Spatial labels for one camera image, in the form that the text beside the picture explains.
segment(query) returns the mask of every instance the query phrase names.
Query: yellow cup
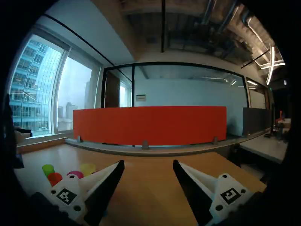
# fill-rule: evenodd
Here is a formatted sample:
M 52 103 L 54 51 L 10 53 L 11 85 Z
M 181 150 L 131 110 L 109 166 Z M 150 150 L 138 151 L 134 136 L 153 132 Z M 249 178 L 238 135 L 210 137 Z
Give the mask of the yellow cup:
M 96 167 L 92 163 L 85 163 L 81 164 L 79 167 L 81 172 L 83 173 L 84 177 L 91 175 L 93 172 L 96 171 Z

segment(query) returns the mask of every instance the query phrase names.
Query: metal bracket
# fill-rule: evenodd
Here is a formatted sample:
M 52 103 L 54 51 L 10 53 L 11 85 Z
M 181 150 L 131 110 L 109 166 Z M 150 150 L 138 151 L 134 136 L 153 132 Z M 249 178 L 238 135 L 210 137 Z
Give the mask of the metal bracket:
M 214 137 L 214 138 L 213 138 L 213 141 L 212 141 L 212 143 L 213 143 L 214 145 L 217 145 L 217 144 L 218 144 L 217 137 Z
M 148 142 L 147 140 L 144 140 L 142 143 L 142 150 L 147 150 L 147 149 L 149 149 Z
M 82 138 L 81 138 L 80 135 L 78 135 L 77 142 L 78 142 L 78 143 L 82 143 L 82 142 L 83 142 L 83 140 L 82 140 Z

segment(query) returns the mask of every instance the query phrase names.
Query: green cup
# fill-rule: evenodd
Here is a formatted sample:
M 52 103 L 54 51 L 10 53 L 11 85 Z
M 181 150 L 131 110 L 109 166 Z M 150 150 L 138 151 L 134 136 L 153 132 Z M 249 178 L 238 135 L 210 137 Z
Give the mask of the green cup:
M 43 165 L 42 170 L 47 178 L 48 178 L 49 174 L 55 173 L 53 165 L 50 165 L 50 164 Z

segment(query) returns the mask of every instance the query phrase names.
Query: ceiling light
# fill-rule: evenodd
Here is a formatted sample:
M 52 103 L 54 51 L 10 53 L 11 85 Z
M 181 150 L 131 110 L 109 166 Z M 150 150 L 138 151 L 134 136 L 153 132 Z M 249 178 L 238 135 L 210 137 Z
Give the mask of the ceiling light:
M 248 82 L 248 83 L 251 83 L 252 85 L 255 85 L 255 86 L 257 85 L 257 83 L 252 82 L 252 81 L 250 81 L 250 80 L 248 80 L 247 82 Z
M 269 69 L 269 75 L 268 75 L 268 78 L 267 78 L 267 80 L 266 80 L 266 85 L 267 85 L 267 86 L 270 84 L 271 77 L 272 77 L 272 73 L 273 73 L 273 69 L 274 69 L 274 62 L 275 62 L 275 47 L 272 46 L 271 51 L 272 51 L 272 55 L 271 55 L 271 67 L 270 67 L 270 69 Z
M 206 78 L 206 79 L 223 79 L 223 78 L 212 78 L 212 77 L 203 77 L 203 78 Z
M 285 63 L 274 64 L 274 66 L 280 66 L 280 65 L 285 65 Z M 269 66 L 266 66 L 266 67 L 262 67 L 261 70 L 262 70 L 262 69 L 269 68 L 269 67 L 270 67 L 270 65 L 269 65 Z
M 283 59 L 282 60 L 275 60 L 274 61 L 274 64 L 278 64 L 278 63 L 284 63 Z M 259 65 L 260 67 L 262 66 L 270 66 L 271 63 L 266 63 L 266 64 L 262 64 L 262 65 Z

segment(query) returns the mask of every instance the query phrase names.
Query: desk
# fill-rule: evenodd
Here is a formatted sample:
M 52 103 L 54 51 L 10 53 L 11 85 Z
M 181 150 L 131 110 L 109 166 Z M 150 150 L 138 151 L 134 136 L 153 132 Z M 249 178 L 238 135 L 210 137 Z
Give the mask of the desk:
M 240 143 L 240 147 L 276 163 L 284 159 L 287 144 L 278 141 L 276 137 L 267 138 L 264 135 Z
M 172 169 L 174 159 L 214 177 L 229 173 L 253 192 L 263 191 L 266 187 L 253 175 L 214 152 L 178 157 L 134 157 L 63 144 L 24 154 L 25 168 L 15 172 L 26 192 L 32 194 L 43 183 L 49 184 L 42 171 L 44 164 L 52 164 L 55 171 L 64 176 L 71 170 L 79 170 L 82 163 L 93 163 L 96 169 L 102 169 L 120 159 L 125 161 L 125 170 L 109 203 L 108 215 L 100 225 L 197 225 Z

